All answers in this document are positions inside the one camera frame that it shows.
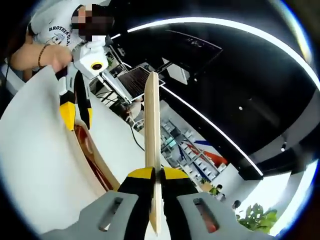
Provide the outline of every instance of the white led strip light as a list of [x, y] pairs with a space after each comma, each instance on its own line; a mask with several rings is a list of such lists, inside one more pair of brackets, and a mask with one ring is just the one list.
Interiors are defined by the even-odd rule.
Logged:
[[[296, 53], [291, 47], [289, 47], [287, 44], [279, 40], [278, 38], [272, 36], [271, 34], [262, 31], [258, 28], [255, 28], [253, 26], [246, 25], [244, 23], [231, 21], [231, 20], [225, 20], [220, 18], [212, 18], [212, 17], [179, 17], [179, 18], [172, 18], [167, 20], [160, 20], [155, 21], [151, 23], [147, 23], [141, 26], [133, 27], [128, 30], [128, 33], [132, 33], [134, 31], [151, 28], [151, 27], [157, 27], [162, 25], [168, 25], [168, 24], [179, 24], [179, 23], [202, 23], [202, 24], [215, 24], [215, 25], [222, 25], [230, 28], [235, 28], [238, 30], [242, 30], [248, 33], [251, 33], [253, 35], [256, 35], [262, 39], [267, 40], [268, 42], [274, 44], [278, 48], [282, 49], [284, 52], [286, 52], [290, 57], [292, 57], [309, 75], [311, 80], [314, 82], [315, 86], [320, 90], [320, 82], [316, 75], [316, 73], [313, 71], [313, 69], [306, 63], [306, 61], [298, 54]], [[120, 34], [117, 34], [113, 36], [111, 39], [115, 39], [117, 37], [120, 37]], [[200, 117], [202, 117], [207, 123], [209, 123], [212, 127], [214, 127], [222, 136], [224, 136], [243, 156], [244, 158], [254, 167], [254, 169], [263, 176], [263, 173], [261, 170], [254, 164], [254, 162], [244, 153], [244, 151], [241, 150], [241, 148], [235, 144], [220, 128], [218, 128], [213, 122], [211, 122], [207, 117], [205, 117], [201, 112], [196, 110], [193, 106], [191, 106], [189, 103], [184, 101], [181, 97], [176, 95], [174, 92], [170, 91], [164, 86], [161, 86], [164, 90], [166, 90], [168, 93], [176, 97], [178, 100], [180, 100], [183, 104], [188, 106], [190, 109], [192, 109], [195, 113], [197, 113]]]

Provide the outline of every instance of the black ceiling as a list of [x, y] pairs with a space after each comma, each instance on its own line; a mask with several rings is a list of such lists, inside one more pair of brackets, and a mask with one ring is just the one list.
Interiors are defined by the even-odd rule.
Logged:
[[[161, 65], [163, 56], [157, 51], [155, 35], [166, 30], [188, 34], [223, 49], [196, 81], [190, 79], [184, 85], [170, 77], [164, 80], [167, 88], [208, 117], [247, 155], [281, 135], [312, 98], [316, 88], [304, 70], [281, 49], [251, 33], [203, 23], [125, 31], [170, 17], [233, 19], [273, 34], [301, 54], [295, 38], [266, 1], [164, 0], [152, 2], [152, 6], [145, 0], [125, 2], [117, 0], [111, 5], [117, 4], [117, 12], [121, 13], [115, 19], [114, 34], [122, 36], [114, 41], [124, 49], [124, 61], [130, 65], [145, 61], [154, 68]], [[222, 156], [241, 168], [239, 160], [243, 156], [212, 126], [164, 90], [160, 94]]]

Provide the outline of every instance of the wooden stick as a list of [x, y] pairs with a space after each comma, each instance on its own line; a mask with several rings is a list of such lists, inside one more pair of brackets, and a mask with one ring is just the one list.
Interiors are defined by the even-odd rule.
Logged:
[[144, 151], [145, 167], [154, 167], [156, 180], [154, 185], [150, 223], [154, 232], [158, 235], [161, 231], [161, 183], [158, 179], [160, 162], [160, 105], [159, 105], [159, 77], [151, 72], [144, 89]]

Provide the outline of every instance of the bracelet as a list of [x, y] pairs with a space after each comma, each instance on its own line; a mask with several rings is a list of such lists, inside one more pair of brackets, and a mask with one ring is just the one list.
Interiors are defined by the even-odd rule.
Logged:
[[41, 50], [41, 52], [40, 52], [40, 54], [39, 54], [39, 58], [38, 58], [38, 66], [39, 66], [39, 68], [43, 68], [43, 67], [44, 67], [44, 66], [41, 66], [40, 60], [41, 60], [42, 53], [44, 52], [44, 50], [45, 50], [46, 47], [48, 47], [48, 46], [49, 46], [49, 44], [44, 45], [44, 47], [42, 48], [42, 50]]

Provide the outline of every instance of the wooden plank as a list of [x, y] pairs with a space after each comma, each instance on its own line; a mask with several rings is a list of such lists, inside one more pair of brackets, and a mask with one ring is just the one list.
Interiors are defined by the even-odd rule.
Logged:
[[[158, 177], [161, 170], [160, 163], [160, 104], [159, 104], [159, 77], [151, 72], [144, 89], [144, 152], [145, 167], [154, 167]], [[153, 199], [151, 203], [150, 223], [158, 235], [161, 231], [161, 183], [156, 177]]]

